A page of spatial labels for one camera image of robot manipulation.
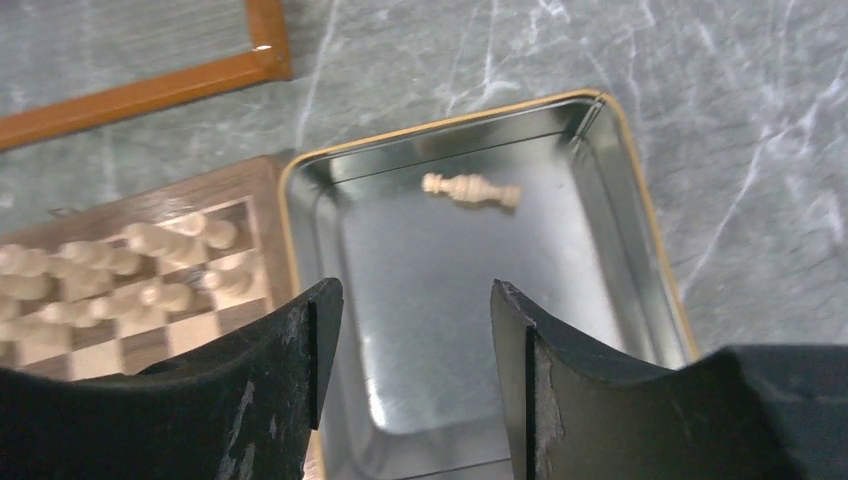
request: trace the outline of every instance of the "chess pawn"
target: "chess pawn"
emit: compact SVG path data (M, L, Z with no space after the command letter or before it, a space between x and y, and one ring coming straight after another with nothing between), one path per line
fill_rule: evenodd
M97 325L99 319L88 313L89 302L53 302L44 306L39 317L51 325L72 325L77 328L89 328Z
M42 249L3 245L0 247L0 274L35 277L47 271L49 258Z
M233 222L213 220L200 212L183 219L179 229L218 250L232 247L238 239L238 229Z
M96 298L88 305L89 315L98 320L137 321L144 316L145 310L135 295Z
M182 283L156 284L141 291L141 303L168 312L185 312L194 303L194 292Z
M0 293L17 300L38 300L50 293L51 282L46 275L0 275Z
M0 295L0 324L14 320L21 315L21 302L12 297Z
M132 275L141 268L141 256L126 248L112 248L102 242L71 242L62 245L59 255L94 269L107 269L118 275Z
M177 262L191 255L195 245L191 237L149 223L129 225L124 229L124 235L127 246L133 252Z
M428 173L421 181L421 189L427 193L447 193L457 202L480 203L495 200L505 207L514 208L521 200L521 187L492 185L482 175L458 175L444 179L441 174Z
M203 286L209 290L237 297L244 295L253 286L253 275L243 269L210 269L203 276Z

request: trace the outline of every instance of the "wooden chessboard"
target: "wooden chessboard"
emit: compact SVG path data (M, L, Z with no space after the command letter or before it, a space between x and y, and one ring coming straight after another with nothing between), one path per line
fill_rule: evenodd
M277 199L280 169L275 159L259 157L43 225L0 236L0 245L17 244L56 253L74 241L104 241L123 246L122 230L143 222L169 228L181 218L202 212L233 222L239 230L231 248L204 248L192 261L173 263L146 257L135 274L115 276L95 292L79 292L72 284L54 280L47 298L24 302L19 332L3 342L0 366L61 380L78 380L113 373L134 374L174 355L192 350L253 322L283 305L294 295L283 241ZM204 291L200 277L208 267L228 268L254 262L256 276L250 291L238 298ZM76 302L106 295L132 293L154 282L190 285L207 301L189 312L159 312L144 322L103 320L90 328L39 322L33 316L46 302ZM307 479L321 478L312 442L307 456Z

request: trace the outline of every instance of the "orange wooden frame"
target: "orange wooden frame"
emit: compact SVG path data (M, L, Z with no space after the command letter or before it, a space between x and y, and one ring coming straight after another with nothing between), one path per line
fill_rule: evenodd
M2 117L0 151L269 80L291 79L281 2L244 2L251 51Z

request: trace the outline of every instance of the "metal tray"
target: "metal tray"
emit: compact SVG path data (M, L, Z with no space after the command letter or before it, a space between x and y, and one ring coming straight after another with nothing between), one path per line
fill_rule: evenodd
M522 200L463 208L421 191L428 172L518 183ZM603 93L307 154L280 189L298 284L345 288L321 425L328 480L512 478L494 279L636 357L677 368L696 356L621 109Z

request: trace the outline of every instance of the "chess set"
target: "chess set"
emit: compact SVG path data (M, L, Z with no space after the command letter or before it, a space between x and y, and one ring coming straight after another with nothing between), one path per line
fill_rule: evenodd
M0 236L0 365L134 374L284 304L278 176L257 158Z

